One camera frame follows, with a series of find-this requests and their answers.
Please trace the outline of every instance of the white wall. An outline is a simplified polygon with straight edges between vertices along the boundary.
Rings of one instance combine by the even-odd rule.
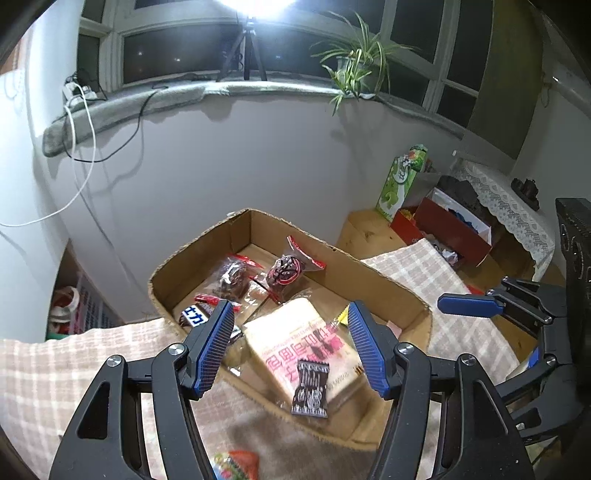
[[[540,210],[556,229],[554,261],[565,274],[554,201],[591,200],[591,119],[561,94],[550,90],[547,108],[538,101],[530,130],[511,178],[534,179]]]
[[[63,215],[78,261],[124,319],[137,319],[153,313],[145,291],[154,269],[228,212],[255,207],[335,242],[349,212],[375,205],[396,155],[422,142],[444,171],[460,143],[376,102],[345,102],[338,116],[330,113],[325,98],[275,95],[208,97],[146,117],[127,147],[96,165],[86,193],[129,274],[82,202]],[[132,121],[100,134],[101,153],[134,129]],[[49,166],[63,204],[75,191],[71,163]]]
[[[24,223],[53,208],[31,140],[23,69],[0,76],[0,222]],[[58,219],[0,227],[0,338],[45,340],[67,236]]]
[[[76,68],[83,4],[57,0],[27,33],[20,69],[0,77],[2,223],[25,223],[56,210],[40,142],[45,128],[63,113],[61,86]],[[59,216],[25,227],[0,227],[0,338],[45,340],[66,242]]]

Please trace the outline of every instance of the light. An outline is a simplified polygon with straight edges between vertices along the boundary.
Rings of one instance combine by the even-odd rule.
[[[296,0],[220,0],[221,3],[237,10],[247,17],[272,17]]]

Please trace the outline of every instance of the windowsill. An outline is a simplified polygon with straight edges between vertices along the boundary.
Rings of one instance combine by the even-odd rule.
[[[151,81],[141,85],[125,87],[117,92],[110,93],[107,101],[93,102],[89,105],[92,121],[96,133],[113,128],[129,120],[137,119],[139,111],[147,97],[154,92],[153,86],[166,85],[168,88],[159,91],[148,102],[144,109],[144,116],[151,113],[164,112],[174,108],[184,107],[199,103],[208,95],[245,96],[268,95],[273,93],[285,93],[291,95],[320,95],[332,97],[338,90],[332,88],[329,80],[310,79],[289,74],[269,75],[269,82],[244,80],[230,80],[216,83],[211,80],[200,80],[197,76],[180,76],[178,79],[166,81]],[[464,128],[436,113],[427,112],[419,105],[387,94],[379,94],[375,99],[397,113],[410,118],[428,122],[452,135],[461,138]],[[82,108],[73,114],[76,124],[76,137],[78,142],[83,142],[92,136],[86,111]],[[44,132],[43,153],[46,157],[55,157],[63,153],[64,143],[69,145],[70,129],[64,131],[64,122],[60,118],[55,120]]]

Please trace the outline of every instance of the metal screw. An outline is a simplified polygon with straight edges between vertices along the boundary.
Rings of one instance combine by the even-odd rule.
[[[116,367],[117,365],[119,365],[121,362],[123,361],[123,359],[121,358],[121,356],[119,355],[113,355],[110,356],[107,359],[107,367]]]
[[[476,364],[476,357],[467,353],[466,355],[462,355],[462,363],[471,367],[472,365]]]
[[[168,353],[170,355],[180,355],[184,352],[184,345],[182,343],[173,343],[171,346],[168,347]]]
[[[407,342],[402,342],[398,344],[398,351],[403,355],[408,355],[414,351],[414,345],[411,345]]]

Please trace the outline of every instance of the tripod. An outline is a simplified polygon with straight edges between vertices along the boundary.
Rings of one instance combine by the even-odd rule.
[[[217,74],[217,82],[220,82],[224,77],[228,75],[228,70],[230,69],[230,63],[234,58],[234,55],[240,48],[240,44],[242,40],[245,40],[244,44],[244,79],[250,80],[251,79],[251,58],[252,53],[254,52],[256,64],[258,65],[259,74],[261,75],[261,80],[263,82],[267,81],[267,72],[265,71],[265,67],[262,64],[261,60],[261,51],[258,45],[258,39],[256,38],[256,31],[255,31],[255,19],[253,17],[248,17],[246,20],[246,26],[243,27],[242,33],[240,33],[234,44],[232,45],[232,50],[230,54],[227,56],[226,61],[224,62],[220,73]]]

